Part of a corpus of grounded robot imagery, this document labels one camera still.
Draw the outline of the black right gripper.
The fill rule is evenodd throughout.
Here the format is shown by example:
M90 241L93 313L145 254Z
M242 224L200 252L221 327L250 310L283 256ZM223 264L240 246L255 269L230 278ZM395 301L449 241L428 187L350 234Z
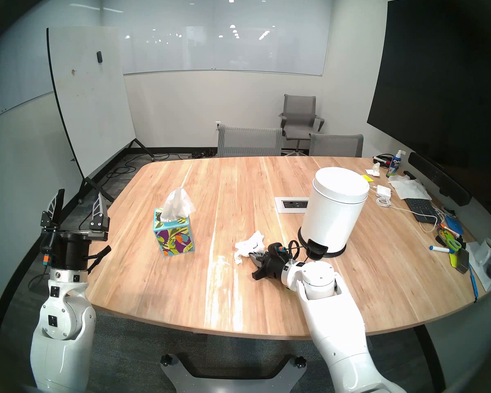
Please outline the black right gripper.
M263 278L281 281L282 270L289 261L288 257L265 255L265 252L251 252L249 257L257 267L256 271L252 273L252 278L256 281Z

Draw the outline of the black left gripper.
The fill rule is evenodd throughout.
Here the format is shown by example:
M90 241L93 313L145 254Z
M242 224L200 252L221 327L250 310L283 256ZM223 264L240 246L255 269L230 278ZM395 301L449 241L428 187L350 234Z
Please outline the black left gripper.
M51 269L94 269L109 253L109 246L89 255L92 241L108 240L109 217L105 200L98 194L92 205L90 231L56 231L60 229L65 189L59 189L42 212L43 263Z

